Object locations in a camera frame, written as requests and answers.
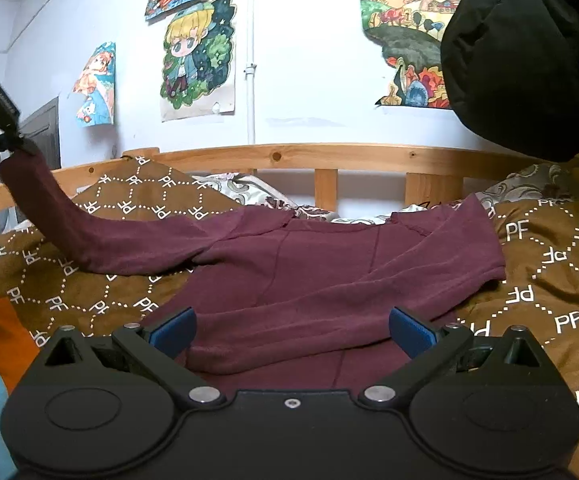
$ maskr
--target brown blanket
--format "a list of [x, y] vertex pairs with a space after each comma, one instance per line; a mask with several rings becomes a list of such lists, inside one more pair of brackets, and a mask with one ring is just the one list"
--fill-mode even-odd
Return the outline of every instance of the brown blanket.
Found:
[[[579, 202], [506, 202], [490, 215], [507, 279], [458, 308], [458, 321], [478, 335], [529, 327], [579, 402]], [[572, 471], [579, 476], [579, 447]]]
[[[134, 187], [139, 179], [141, 186]], [[114, 176], [104, 175], [74, 201], [102, 218], [144, 221], [177, 214], [201, 219], [240, 207], [207, 184], [143, 158], [128, 158]], [[109, 335], [140, 320], [173, 296], [191, 271], [91, 274], [78, 270], [36, 228], [0, 235], [0, 298], [10, 297], [39, 347], [61, 325], [72, 324], [85, 336]]]

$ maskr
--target blue gripper pad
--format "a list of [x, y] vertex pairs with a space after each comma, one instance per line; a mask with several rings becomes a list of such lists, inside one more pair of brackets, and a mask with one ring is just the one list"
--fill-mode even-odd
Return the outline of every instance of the blue gripper pad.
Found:
[[188, 308], [153, 330], [148, 343], [174, 359], [192, 344], [196, 336], [196, 327], [196, 313], [192, 308]]
[[410, 359], [438, 342], [433, 330], [399, 308], [393, 308], [389, 313], [389, 335]]

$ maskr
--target white pipe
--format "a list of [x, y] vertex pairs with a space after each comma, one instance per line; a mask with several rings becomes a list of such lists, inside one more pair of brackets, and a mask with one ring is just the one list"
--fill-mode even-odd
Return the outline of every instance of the white pipe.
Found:
[[254, 121], [254, 0], [247, 0], [247, 144], [256, 143], [256, 127]]

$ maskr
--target wooden headboard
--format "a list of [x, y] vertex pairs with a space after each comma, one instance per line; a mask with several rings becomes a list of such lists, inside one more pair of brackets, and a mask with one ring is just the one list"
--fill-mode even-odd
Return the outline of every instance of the wooden headboard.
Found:
[[[141, 155], [184, 172], [314, 170], [315, 204], [327, 210], [337, 209], [338, 170], [405, 173], [405, 203], [439, 203], [462, 198], [465, 177], [502, 180], [538, 162], [505, 153], [397, 144], [255, 144], [165, 153], [158, 148], [143, 148], [123, 155]], [[65, 193], [74, 195], [76, 189], [94, 184], [113, 171], [121, 160], [62, 168], [55, 170], [54, 176]], [[0, 184], [0, 210], [13, 205], [7, 188]]]

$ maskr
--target blonde cartoon boy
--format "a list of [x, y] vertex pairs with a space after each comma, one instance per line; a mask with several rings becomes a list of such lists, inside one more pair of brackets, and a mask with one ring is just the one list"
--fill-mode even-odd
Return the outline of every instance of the blonde cartoon boy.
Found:
[[167, 27], [166, 43], [174, 61], [165, 65], [163, 76], [170, 97], [175, 97], [178, 91], [185, 92], [188, 85], [198, 78], [192, 52], [214, 28], [213, 14], [212, 4], [195, 4], [176, 14]]

